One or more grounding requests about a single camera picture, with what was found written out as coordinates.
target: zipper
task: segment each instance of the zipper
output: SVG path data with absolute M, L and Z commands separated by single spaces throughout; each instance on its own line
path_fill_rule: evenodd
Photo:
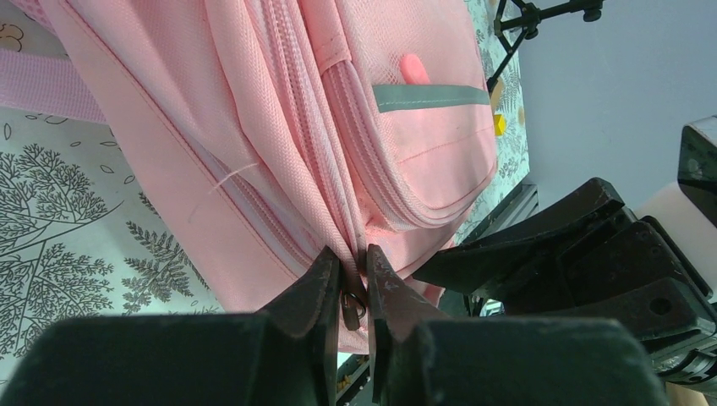
M 270 0 L 265 4 L 268 4 L 265 14 L 271 23 L 267 33 L 271 50 L 276 58 L 274 64 L 274 71 L 277 72 L 276 82 L 282 87 L 284 95 L 290 99 L 288 111 L 292 117 L 290 117 L 289 123 L 295 126 L 293 133 L 297 135 L 298 147 L 309 170 L 315 176 L 315 181 L 326 199 L 330 212 L 340 214 L 340 218 L 335 218 L 334 223 L 338 226 L 341 235 L 349 242 L 353 252 L 356 252 L 359 247 L 350 227 L 351 221 L 347 218 L 347 216 L 350 217 L 350 214 L 347 214 L 347 211 L 343 210 L 342 205 L 337 201 L 337 196 L 343 193 L 343 190 L 337 190 L 338 187 L 332 188 L 331 179 L 339 178 L 336 171 L 331 170 L 331 164 L 328 162 L 334 152 L 328 142 L 322 145 L 316 141 L 309 124 L 307 111 L 312 103 L 312 95 L 309 93 L 311 86 L 306 85 L 306 81 L 302 83 L 300 73 L 307 67 L 302 59 L 287 4 L 282 0 Z M 367 295 L 358 273 L 349 272 L 344 266 L 341 269 L 342 299 L 340 305 L 344 324 L 349 331 L 355 331 L 360 328 L 360 319 L 366 313 L 364 303 Z
M 386 154 L 377 151 L 380 144 L 378 129 L 373 124 L 364 90 L 349 61 L 342 61 L 324 73 L 326 93 L 331 100 L 345 150 L 363 180 L 367 192 L 376 201 L 381 214 L 398 229 L 437 228 L 446 224 L 445 218 L 432 219 L 401 196 L 400 180 L 386 168 L 390 163 Z
M 235 184 L 239 193 L 244 195 L 246 201 L 252 205 L 269 233 L 276 237 L 276 240 L 282 246 L 284 251 L 302 265 L 306 265 L 308 269 L 308 267 L 311 266 L 313 259 L 308 256 L 306 252 L 298 246 L 298 244 L 295 243 L 296 239 L 289 237 L 289 233 L 278 220 L 278 216 L 269 208 L 269 205 L 265 203 L 264 199 L 256 193 L 254 188 L 247 185 L 243 179 L 238 180 Z

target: black tripod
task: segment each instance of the black tripod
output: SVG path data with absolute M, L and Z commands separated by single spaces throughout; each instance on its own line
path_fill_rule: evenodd
M 532 40 L 538 36 L 538 24 L 540 24 L 540 21 L 557 15 L 583 11 L 583 21 L 591 23 L 597 21 L 602 15 L 600 10 L 603 8 L 604 0 L 570 0 L 567 3 L 558 4 L 545 10 L 535 7 L 535 4 L 525 3 L 523 0 L 511 1 L 520 8 L 521 15 L 515 19 L 501 21 L 503 12 L 506 9 L 507 0 L 501 0 L 501 2 L 498 3 L 498 12 L 495 15 L 493 27 L 507 55 L 503 58 L 503 62 L 498 66 L 493 76 L 490 76 L 490 79 L 488 79 L 488 91 L 493 91 L 495 84 L 498 83 L 498 77 L 501 76 L 503 69 L 511 62 L 511 58 L 515 55 L 517 48 L 520 47 L 523 40 Z M 503 31 L 515 30 L 516 28 L 521 28 L 522 30 L 513 45 L 511 45 Z

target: shoulder strap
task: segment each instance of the shoulder strap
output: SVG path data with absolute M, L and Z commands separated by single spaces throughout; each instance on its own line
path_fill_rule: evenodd
M 105 123 L 69 59 L 0 49 L 0 107 Z

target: pink object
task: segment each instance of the pink object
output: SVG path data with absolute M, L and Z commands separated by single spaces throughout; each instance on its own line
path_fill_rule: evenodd
M 40 0 L 10 0 L 10 2 L 18 6 L 28 17 L 45 27 L 46 30 L 55 34 L 55 30 L 52 28 L 52 24 L 50 24 L 45 10 L 43 10 L 40 5 Z
M 0 72 L 0 106 L 105 123 L 95 98 L 67 59 L 0 48 Z
M 325 245 L 409 277 L 496 169 L 490 106 L 379 112 L 373 85 L 485 90 L 461 0 L 40 0 L 147 196 L 227 311 Z M 434 303 L 440 290 L 408 279 Z M 368 351 L 365 319 L 340 350 Z

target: white surface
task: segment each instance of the white surface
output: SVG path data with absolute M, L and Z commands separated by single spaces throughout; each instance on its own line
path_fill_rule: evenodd
M 715 18 L 713 0 L 605 0 L 597 22 L 540 24 L 520 64 L 541 207 L 593 176 L 629 206 L 676 180 L 682 126 L 717 106 Z

